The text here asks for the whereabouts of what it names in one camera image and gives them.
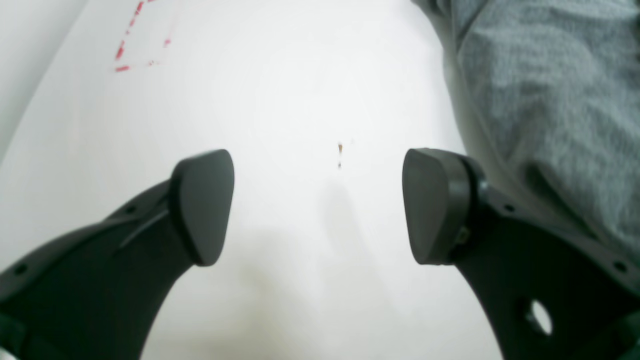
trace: white surface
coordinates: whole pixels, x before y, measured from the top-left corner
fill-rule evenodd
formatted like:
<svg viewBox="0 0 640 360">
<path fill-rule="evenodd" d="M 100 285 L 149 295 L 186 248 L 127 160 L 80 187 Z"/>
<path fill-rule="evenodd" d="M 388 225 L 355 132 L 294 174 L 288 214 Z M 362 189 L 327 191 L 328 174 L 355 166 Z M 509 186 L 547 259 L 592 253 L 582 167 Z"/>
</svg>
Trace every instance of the white surface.
<svg viewBox="0 0 640 360">
<path fill-rule="evenodd" d="M 1 266 L 226 148 L 222 257 L 178 281 L 144 359 L 500 359 L 461 275 L 408 244 L 406 150 L 464 152 L 416 6 L 184 0 L 161 64 L 116 73 L 136 4 L 91 0 L 31 101 L 0 168 Z"/>
<path fill-rule="evenodd" d="M 86 0 L 0 0 L 0 164 L 40 79 Z"/>
</svg>

